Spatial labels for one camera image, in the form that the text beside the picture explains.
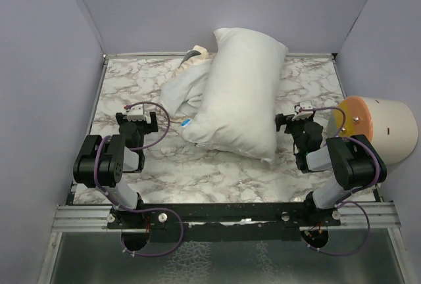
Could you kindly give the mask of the white pillow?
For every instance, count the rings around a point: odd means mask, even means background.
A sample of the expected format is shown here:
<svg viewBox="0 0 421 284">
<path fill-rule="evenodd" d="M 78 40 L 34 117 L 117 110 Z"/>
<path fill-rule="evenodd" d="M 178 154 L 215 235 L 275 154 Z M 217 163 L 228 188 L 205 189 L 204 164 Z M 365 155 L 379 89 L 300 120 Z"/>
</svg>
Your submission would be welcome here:
<svg viewBox="0 0 421 284">
<path fill-rule="evenodd" d="M 277 150 L 275 101 L 288 48 L 244 28 L 220 28 L 214 36 L 218 51 L 198 113 L 182 138 L 271 164 Z"/>
</svg>

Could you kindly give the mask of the grey pillowcase with cream trim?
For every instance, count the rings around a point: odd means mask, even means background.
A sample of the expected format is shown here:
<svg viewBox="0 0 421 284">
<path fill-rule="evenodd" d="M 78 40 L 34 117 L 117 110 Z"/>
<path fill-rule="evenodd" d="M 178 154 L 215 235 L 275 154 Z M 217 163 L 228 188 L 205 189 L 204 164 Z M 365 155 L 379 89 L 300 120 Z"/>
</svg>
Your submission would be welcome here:
<svg viewBox="0 0 421 284">
<path fill-rule="evenodd" d="M 194 46 L 161 87 L 159 104 L 173 121 L 193 118 L 200 107 L 215 53 Z"/>
</svg>

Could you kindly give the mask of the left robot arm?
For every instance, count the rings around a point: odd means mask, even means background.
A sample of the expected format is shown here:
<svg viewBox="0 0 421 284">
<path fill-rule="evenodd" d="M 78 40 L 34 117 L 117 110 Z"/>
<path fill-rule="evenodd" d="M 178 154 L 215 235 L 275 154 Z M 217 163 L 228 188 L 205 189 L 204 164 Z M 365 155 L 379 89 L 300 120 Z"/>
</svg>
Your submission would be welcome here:
<svg viewBox="0 0 421 284">
<path fill-rule="evenodd" d="M 108 138 L 87 135 L 73 165 L 76 183 L 97 189 L 117 210 L 124 210 L 122 219 L 136 228 L 145 220 L 142 199 L 122 178 L 124 173 L 140 173 L 144 169 L 142 149 L 144 137 L 158 132 L 157 115 L 116 113 L 118 133 Z"/>
</svg>

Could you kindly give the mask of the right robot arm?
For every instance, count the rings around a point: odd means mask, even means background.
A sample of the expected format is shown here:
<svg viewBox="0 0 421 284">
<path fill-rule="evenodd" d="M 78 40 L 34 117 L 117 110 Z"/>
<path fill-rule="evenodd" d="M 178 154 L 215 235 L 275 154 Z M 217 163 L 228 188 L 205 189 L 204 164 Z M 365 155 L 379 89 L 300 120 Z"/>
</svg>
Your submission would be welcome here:
<svg viewBox="0 0 421 284">
<path fill-rule="evenodd" d="M 333 177 L 303 202 L 302 217 L 309 225 L 318 225 L 327 210 L 387 177 L 384 161 L 363 134 L 329 137 L 322 145 L 323 127 L 314 121 L 315 112 L 300 108 L 295 114 L 275 117 L 276 130 L 285 126 L 285 133 L 293 138 L 293 155 L 300 171 L 333 170 Z"/>
</svg>

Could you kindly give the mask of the white cylindrical bin orange base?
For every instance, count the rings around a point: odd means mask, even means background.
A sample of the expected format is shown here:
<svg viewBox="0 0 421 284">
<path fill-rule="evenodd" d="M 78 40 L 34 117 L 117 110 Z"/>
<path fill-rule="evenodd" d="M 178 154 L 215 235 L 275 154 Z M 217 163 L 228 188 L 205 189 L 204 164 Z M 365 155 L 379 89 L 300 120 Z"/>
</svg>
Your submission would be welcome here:
<svg viewBox="0 0 421 284">
<path fill-rule="evenodd" d="M 339 103 L 345 112 L 333 110 L 326 129 L 327 136 L 338 133 L 350 137 L 363 134 L 388 166 L 408 157 L 418 141 L 418 126 L 410 108 L 385 99 L 350 96 Z"/>
</svg>

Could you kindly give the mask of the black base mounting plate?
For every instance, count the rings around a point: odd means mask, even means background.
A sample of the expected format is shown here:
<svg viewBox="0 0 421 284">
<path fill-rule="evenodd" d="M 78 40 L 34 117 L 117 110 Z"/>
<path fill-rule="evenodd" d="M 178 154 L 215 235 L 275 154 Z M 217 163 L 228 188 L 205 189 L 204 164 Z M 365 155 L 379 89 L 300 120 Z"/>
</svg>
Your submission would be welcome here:
<svg viewBox="0 0 421 284">
<path fill-rule="evenodd" d="M 302 227 L 339 226 L 333 213 L 307 202 L 142 204 L 139 213 L 111 209 L 107 228 L 152 242 L 299 241 Z"/>
</svg>

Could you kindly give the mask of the aluminium rail frame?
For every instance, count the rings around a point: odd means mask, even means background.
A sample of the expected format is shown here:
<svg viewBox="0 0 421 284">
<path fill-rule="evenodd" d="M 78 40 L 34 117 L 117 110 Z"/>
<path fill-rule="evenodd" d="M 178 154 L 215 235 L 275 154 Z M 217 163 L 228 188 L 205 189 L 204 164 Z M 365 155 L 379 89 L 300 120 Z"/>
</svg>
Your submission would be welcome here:
<svg viewBox="0 0 421 284">
<path fill-rule="evenodd" d="M 112 115 L 123 104 L 158 100 L 162 84 L 170 79 L 183 56 L 179 53 L 107 55 L 101 90 L 90 133 L 117 131 Z M 290 112 L 289 105 L 308 99 L 316 107 L 335 105 L 343 99 L 330 54 L 288 54 L 276 99 L 277 112 Z M 280 153 L 273 168 L 257 159 L 233 153 L 204 151 L 184 141 L 182 127 L 172 123 L 169 134 L 148 149 L 145 169 L 124 174 L 129 186 L 147 204 L 258 203 L 303 201 L 310 190 L 321 187 L 330 172 L 302 174 L 292 156 L 292 138 L 279 134 Z M 112 205 L 103 195 L 84 185 L 74 185 L 72 205 L 59 206 L 53 222 L 55 232 L 112 231 L 107 228 Z M 399 228 L 392 202 L 360 202 L 371 228 Z M 334 212 L 342 228 L 366 228 L 364 213 L 353 204 Z"/>
</svg>

